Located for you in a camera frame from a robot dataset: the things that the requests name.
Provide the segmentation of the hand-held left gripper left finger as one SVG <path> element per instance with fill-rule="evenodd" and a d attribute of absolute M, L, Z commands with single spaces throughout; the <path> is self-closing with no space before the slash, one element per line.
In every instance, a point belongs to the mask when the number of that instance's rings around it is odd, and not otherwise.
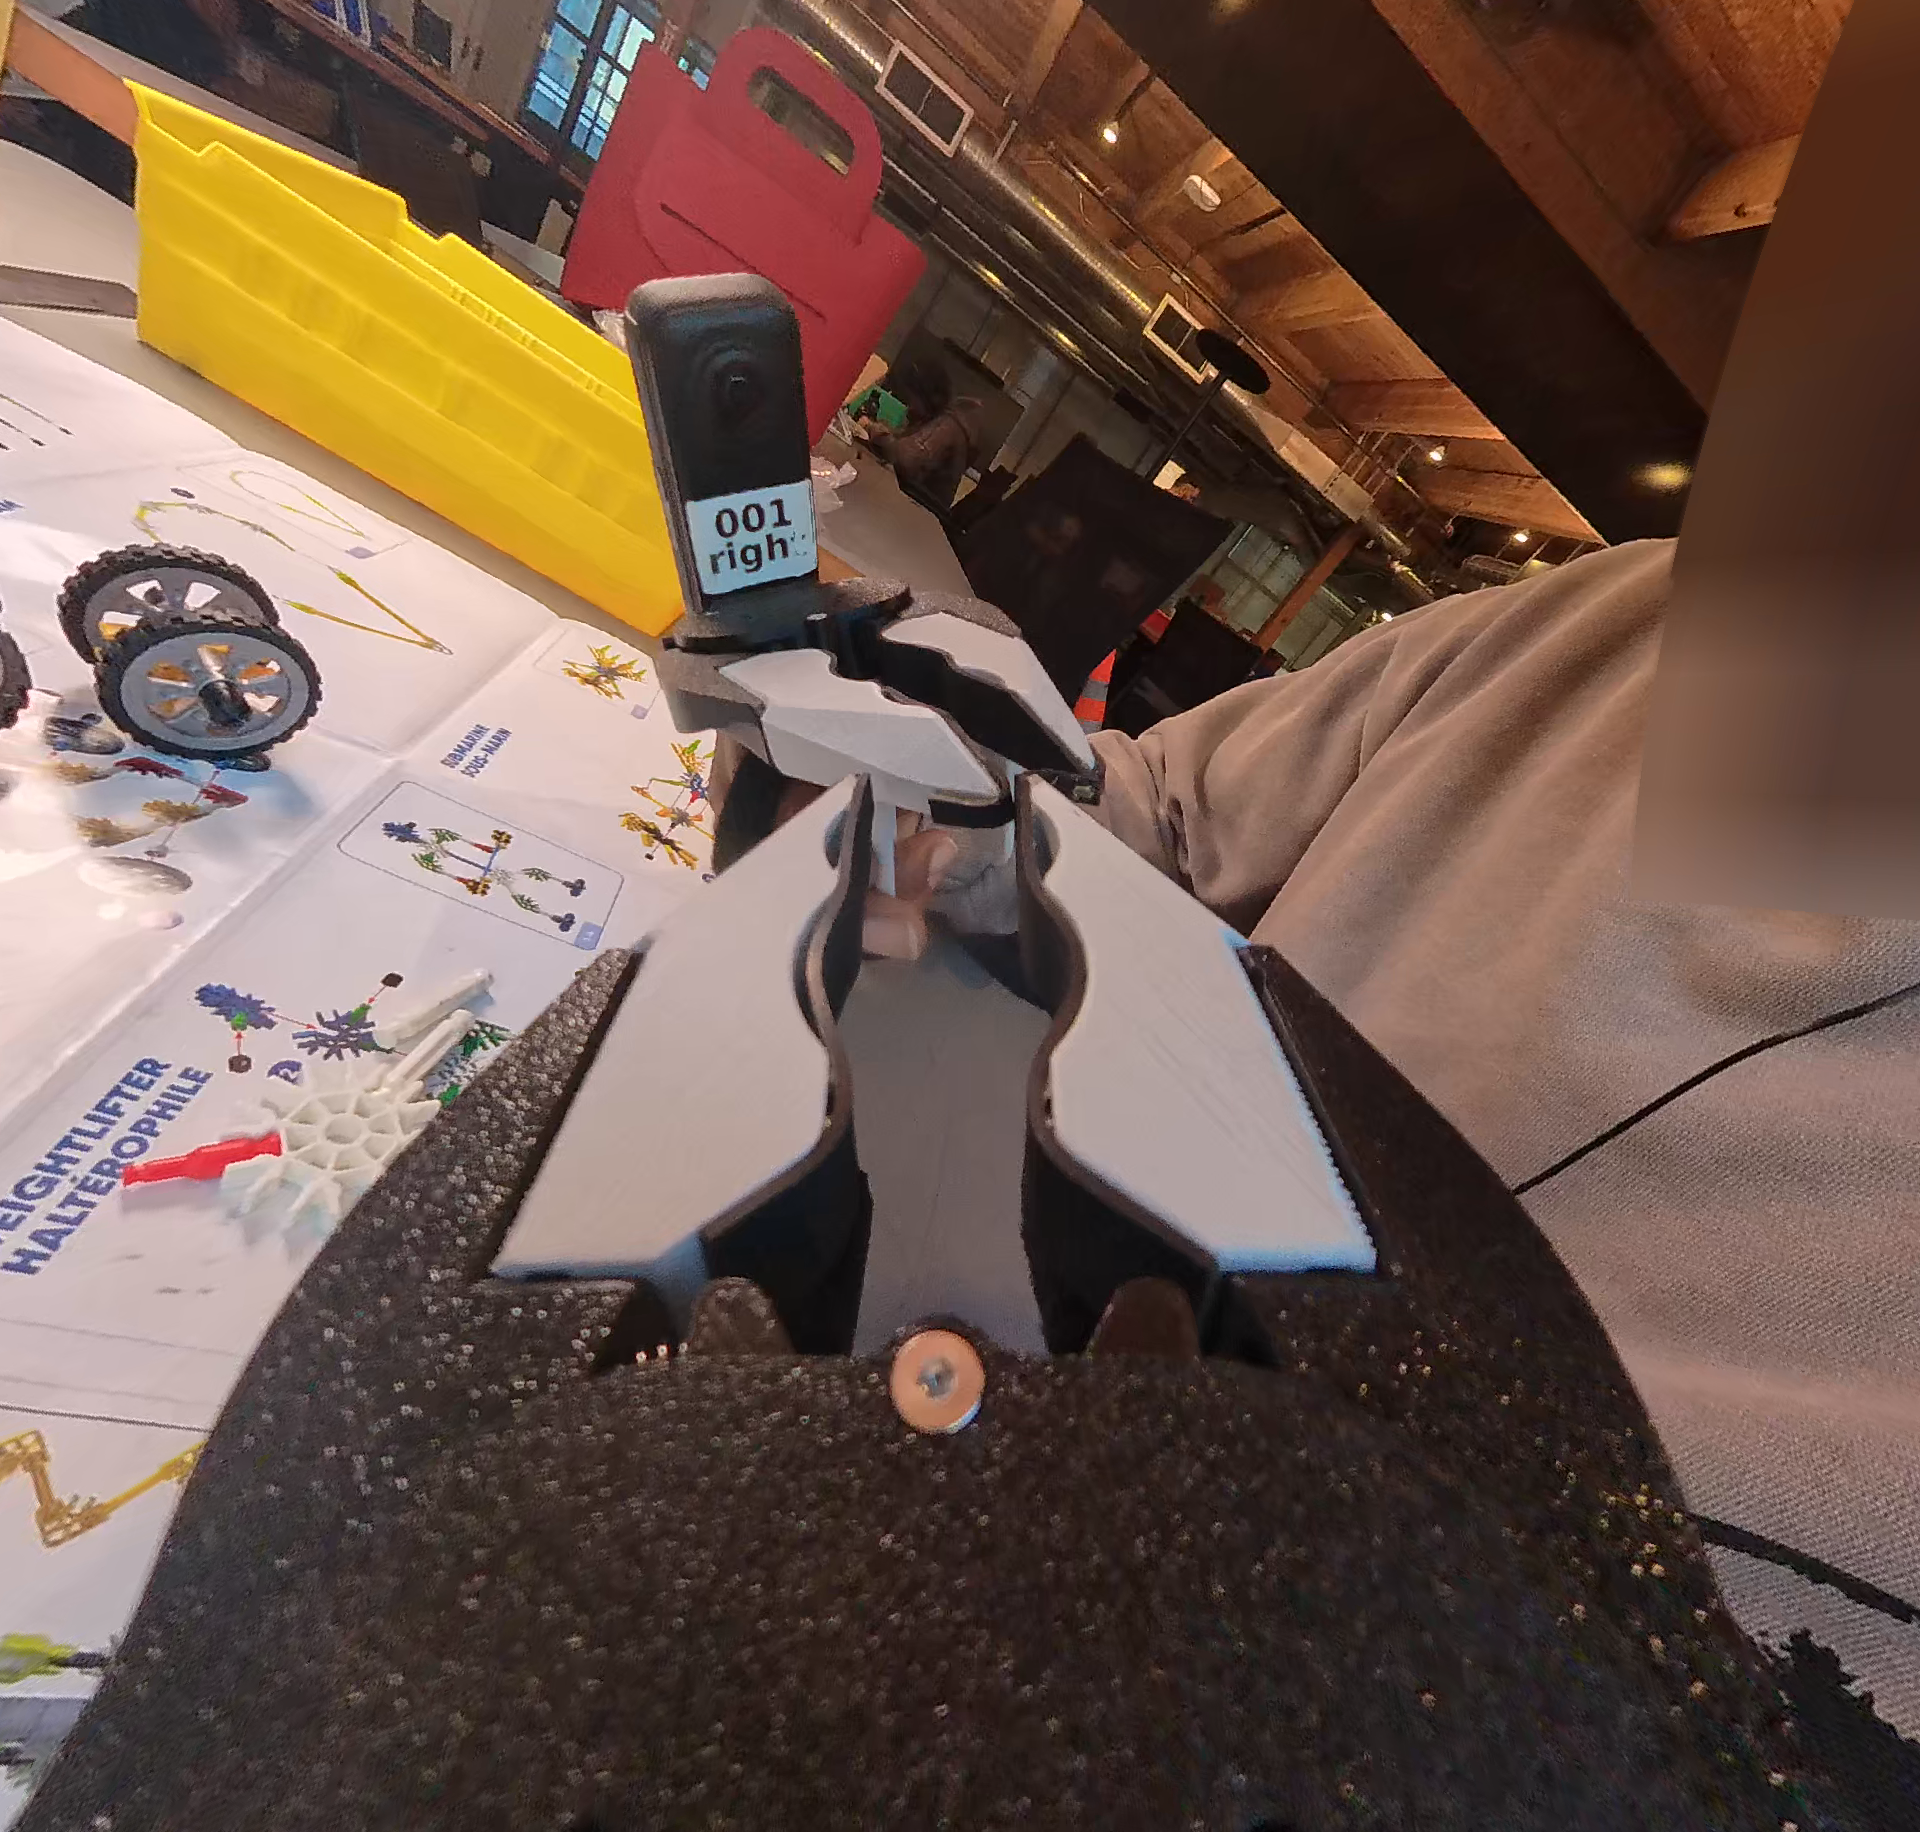
<path fill-rule="evenodd" d="M 830 1129 L 828 933 L 870 887 L 851 775 L 672 909 L 494 1258 L 496 1277 L 704 1280 L 724 1229 Z"/>

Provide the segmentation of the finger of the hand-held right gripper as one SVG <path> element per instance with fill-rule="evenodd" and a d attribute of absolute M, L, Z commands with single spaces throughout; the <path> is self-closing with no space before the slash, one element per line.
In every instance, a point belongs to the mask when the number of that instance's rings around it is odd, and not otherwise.
<path fill-rule="evenodd" d="M 879 632 L 879 682 L 1068 799 L 1100 799 L 1104 762 L 1082 716 L 999 611 L 905 611 Z"/>
<path fill-rule="evenodd" d="M 871 680 L 847 680 L 823 649 L 772 649 L 717 669 L 757 707 L 771 764 L 805 783 L 865 775 L 897 809 L 994 809 L 1008 780 L 938 710 Z"/>

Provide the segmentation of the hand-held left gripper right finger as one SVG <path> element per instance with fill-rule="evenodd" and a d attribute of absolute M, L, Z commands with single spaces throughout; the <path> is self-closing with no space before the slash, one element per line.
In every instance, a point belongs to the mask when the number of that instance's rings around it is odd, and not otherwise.
<path fill-rule="evenodd" d="M 1250 942 L 1042 775 L 1021 780 L 1038 1155 L 1200 1275 L 1358 1270 L 1379 1245 L 1250 976 Z"/>

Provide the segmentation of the white rod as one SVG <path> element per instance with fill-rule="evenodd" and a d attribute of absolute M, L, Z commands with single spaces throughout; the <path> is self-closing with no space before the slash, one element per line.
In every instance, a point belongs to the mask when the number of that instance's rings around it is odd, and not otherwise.
<path fill-rule="evenodd" d="M 406 984 L 372 1010 L 375 1050 L 415 1050 L 449 1014 L 490 996 L 494 973 L 470 967 L 444 979 Z"/>
<path fill-rule="evenodd" d="M 469 1030 L 479 1026 L 476 1012 L 454 1010 L 430 1026 L 383 1076 L 383 1085 L 399 1098 L 421 1094 L 427 1076 L 462 1048 Z"/>

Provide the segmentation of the white snowflake connector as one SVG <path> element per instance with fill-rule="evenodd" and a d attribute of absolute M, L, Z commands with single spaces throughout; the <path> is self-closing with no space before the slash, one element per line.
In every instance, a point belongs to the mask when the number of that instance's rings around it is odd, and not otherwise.
<path fill-rule="evenodd" d="M 319 1245 L 439 1112 L 402 1060 L 353 1060 L 335 1081 L 274 1081 L 236 1133 L 279 1148 L 228 1166 L 219 1210 L 249 1241 Z"/>

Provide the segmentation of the red rod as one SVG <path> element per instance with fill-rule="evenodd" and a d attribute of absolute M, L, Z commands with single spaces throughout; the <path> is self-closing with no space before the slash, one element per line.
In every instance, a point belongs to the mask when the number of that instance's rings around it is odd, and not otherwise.
<path fill-rule="evenodd" d="M 121 1170 L 119 1187 L 133 1190 L 172 1181 L 214 1181 L 236 1166 L 275 1155 L 282 1155 L 279 1129 L 228 1133 L 185 1153 L 136 1160 Z"/>

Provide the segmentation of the person's right forearm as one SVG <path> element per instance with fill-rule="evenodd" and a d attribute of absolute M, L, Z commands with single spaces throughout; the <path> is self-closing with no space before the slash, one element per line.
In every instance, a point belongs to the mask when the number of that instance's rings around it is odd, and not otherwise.
<path fill-rule="evenodd" d="M 1676 540 L 1601 548 L 1093 743 L 1093 817 L 1353 1019 L 1618 885 Z"/>

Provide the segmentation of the person's right hand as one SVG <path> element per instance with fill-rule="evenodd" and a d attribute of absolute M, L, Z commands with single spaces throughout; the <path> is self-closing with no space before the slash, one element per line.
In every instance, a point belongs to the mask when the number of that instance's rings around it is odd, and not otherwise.
<path fill-rule="evenodd" d="M 875 847 L 859 948 L 875 960 L 916 960 L 930 948 L 930 913 L 942 900 L 962 843 L 949 830 L 895 830 Z"/>

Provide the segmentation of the red cup-shaped foam cutout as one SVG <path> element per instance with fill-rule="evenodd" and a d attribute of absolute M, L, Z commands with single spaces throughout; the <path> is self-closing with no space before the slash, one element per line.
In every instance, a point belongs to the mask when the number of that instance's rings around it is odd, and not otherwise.
<path fill-rule="evenodd" d="M 772 25 L 736 32 L 700 86 L 644 47 L 574 222 L 562 290 L 624 308 L 640 282 L 754 273 L 805 340 L 820 440 L 925 277 L 916 240 L 879 211 L 881 139 L 863 95 Z"/>

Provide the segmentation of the stack of yellow plastic bins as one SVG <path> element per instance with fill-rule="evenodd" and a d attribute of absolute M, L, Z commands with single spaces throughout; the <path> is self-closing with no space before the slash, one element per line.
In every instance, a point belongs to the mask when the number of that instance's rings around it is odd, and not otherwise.
<path fill-rule="evenodd" d="M 130 80 L 139 337 L 639 633 L 682 613 L 629 359 L 399 193 Z"/>

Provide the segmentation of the white printed instruction sheet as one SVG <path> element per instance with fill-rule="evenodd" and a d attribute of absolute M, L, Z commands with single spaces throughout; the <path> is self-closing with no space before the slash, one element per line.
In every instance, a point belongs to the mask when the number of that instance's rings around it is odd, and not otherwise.
<path fill-rule="evenodd" d="M 387 1155 L 704 885 L 654 656 L 4 325 L 4 1772 Z"/>

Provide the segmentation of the person's beige hoodie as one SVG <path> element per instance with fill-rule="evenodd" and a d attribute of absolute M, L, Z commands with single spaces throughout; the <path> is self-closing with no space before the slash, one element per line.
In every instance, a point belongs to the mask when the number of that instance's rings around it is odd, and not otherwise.
<path fill-rule="evenodd" d="M 1568 1263 L 1867 1827 L 1918 1827 L 1918 924 L 1602 880 L 1530 948 L 1339 1010 Z"/>

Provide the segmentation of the wooden wall shelf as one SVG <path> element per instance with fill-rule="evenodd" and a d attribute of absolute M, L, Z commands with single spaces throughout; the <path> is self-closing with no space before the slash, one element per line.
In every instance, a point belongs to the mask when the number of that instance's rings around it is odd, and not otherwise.
<path fill-rule="evenodd" d="M 1667 243 L 1764 231 L 1773 225 L 1803 137 L 1742 146 L 1691 182 L 1663 222 Z"/>

